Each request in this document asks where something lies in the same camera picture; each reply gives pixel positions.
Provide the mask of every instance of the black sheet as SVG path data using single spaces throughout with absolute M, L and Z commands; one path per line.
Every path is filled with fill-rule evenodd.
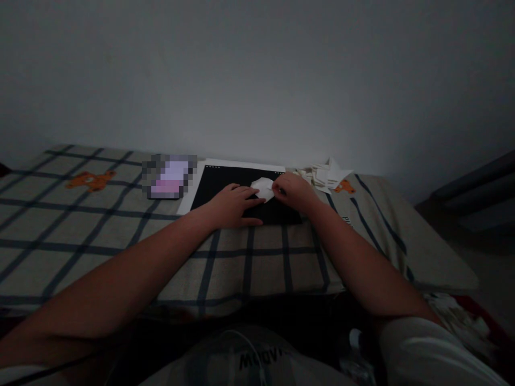
M 282 173 L 269 170 L 258 170 L 249 168 L 229 166 L 208 166 L 204 167 L 202 178 L 198 185 L 197 194 L 193 200 L 192 210 L 204 205 L 211 200 L 216 193 L 221 191 L 230 183 L 237 183 L 241 186 L 250 186 L 255 180 L 265 177 L 274 181 Z M 243 217 L 256 217 L 266 225 L 272 224 L 301 224 L 299 212 L 280 203 L 272 198 L 265 204 L 247 209 Z

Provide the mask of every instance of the bed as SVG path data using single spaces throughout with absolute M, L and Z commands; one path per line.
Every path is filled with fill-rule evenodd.
M 149 159 L 135 151 L 59 145 L 0 179 L 0 307 L 33 311 L 178 219 L 180 200 L 148 200 L 142 193 L 141 162 Z M 99 178 L 101 189 L 75 184 L 83 172 Z M 472 270 L 385 179 L 353 173 L 347 180 L 352 189 L 317 194 L 406 279 L 442 291 L 477 288 Z M 222 316 L 251 298 L 344 290 L 303 218 L 299 225 L 214 232 L 152 306 Z

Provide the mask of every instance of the folded paper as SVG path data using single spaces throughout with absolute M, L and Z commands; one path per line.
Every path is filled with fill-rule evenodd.
M 264 198 L 266 200 L 265 202 L 269 202 L 274 197 L 274 191 L 272 190 L 273 183 L 271 179 L 261 177 L 251 184 L 251 188 L 259 189 L 256 196 L 258 198 Z

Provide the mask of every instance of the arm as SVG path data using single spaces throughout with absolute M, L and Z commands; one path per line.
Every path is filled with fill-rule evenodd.
M 219 228 L 262 225 L 242 218 L 264 202 L 257 189 L 228 185 L 210 202 L 126 249 L 80 278 L 0 341 L 0 368 L 54 366 L 87 355 L 136 317 L 208 235 Z
M 285 173 L 275 181 L 273 190 L 277 199 L 309 217 L 343 282 L 372 316 L 418 316 L 440 324 L 418 291 L 329 205 L 320 201 L 306 181 Z

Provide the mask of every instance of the forearm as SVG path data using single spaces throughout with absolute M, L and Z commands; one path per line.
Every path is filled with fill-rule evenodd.
M 20 327 L 63 337 L 110 335 L 152 301 L 213 230 L 202 213 L 190 212 L 83 276 Z
M 419 316 L 439 323 L 417 290 L 327 204 L 308 214 L 348 290 L 373 316 Z

